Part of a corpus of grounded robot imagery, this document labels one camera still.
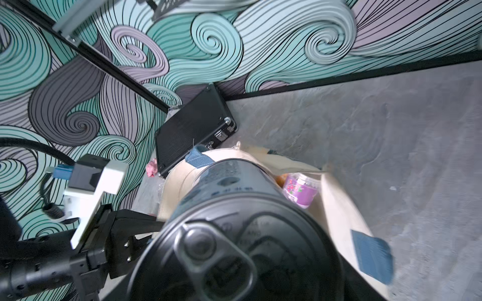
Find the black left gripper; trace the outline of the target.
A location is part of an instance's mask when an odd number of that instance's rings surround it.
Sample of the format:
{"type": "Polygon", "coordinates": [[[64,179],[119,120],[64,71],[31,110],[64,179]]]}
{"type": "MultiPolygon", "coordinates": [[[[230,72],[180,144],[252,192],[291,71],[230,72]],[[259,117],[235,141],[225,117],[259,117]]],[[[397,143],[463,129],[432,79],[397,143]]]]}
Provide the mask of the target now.
{"type": "Polygon", "coordinates": [[[99,300],[107,277],[127,275],[147,249],[154,232],[164,226],[156,217],[102,205],[87,227],[78,254],[70,259],[80,300],[99,300]]]}

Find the beige canvas tote bag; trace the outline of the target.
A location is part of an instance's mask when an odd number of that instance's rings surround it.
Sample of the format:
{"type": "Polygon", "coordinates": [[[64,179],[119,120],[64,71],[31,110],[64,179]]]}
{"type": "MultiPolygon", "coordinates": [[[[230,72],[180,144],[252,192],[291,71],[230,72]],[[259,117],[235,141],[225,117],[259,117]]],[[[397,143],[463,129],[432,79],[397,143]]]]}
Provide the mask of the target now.
{"type": "Polygon", "coordinates": [[[238,142],[230,148],[214,150],[192,150],[170,170],[164,184],[157,218],[167,221],[173,216],[182,197],[199,181],[200,174],[209,165],[225,159],[245,159],[257,164],[268,172],[272,179],[279,179],[292,173],[312,174],[320,185],[319,195],[308,207],[308,213],[322,226],[335,244],[342,257],[353,267],[369,287],[389,300],[389,286],[381,278],[362,266],[367,256],[355,244],[359,235],[363,242],[376,239],[367,226],[363,216],[349,197],[348,193],[329,172],[309,164],[291,160],[285,156],[271,154],[268,149],[238,142]]]}

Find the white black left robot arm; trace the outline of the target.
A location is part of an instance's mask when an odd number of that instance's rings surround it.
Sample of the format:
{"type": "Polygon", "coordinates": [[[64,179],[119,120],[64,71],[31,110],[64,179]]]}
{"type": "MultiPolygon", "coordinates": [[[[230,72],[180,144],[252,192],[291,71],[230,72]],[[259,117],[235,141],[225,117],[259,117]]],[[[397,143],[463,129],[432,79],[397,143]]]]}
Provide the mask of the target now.
{"type": "Polygon", "coordinates": [[[69,297],[98,300],[108,278],[127,275],[163,223],[154,216],[101,204],[117,194],[128,170],[119,161],[86,154],[78,160],[45,144],[3,138],[3,147],[23,147],[60,161],[40,184],[43,212],[54,222],[79,225],[74,230],[21,239],[20,224],[1,204],[1,299],[18,300],[72,284],[69,297]],[[66,179],[64,206],[46,200],[50,178],[66,179]]]}

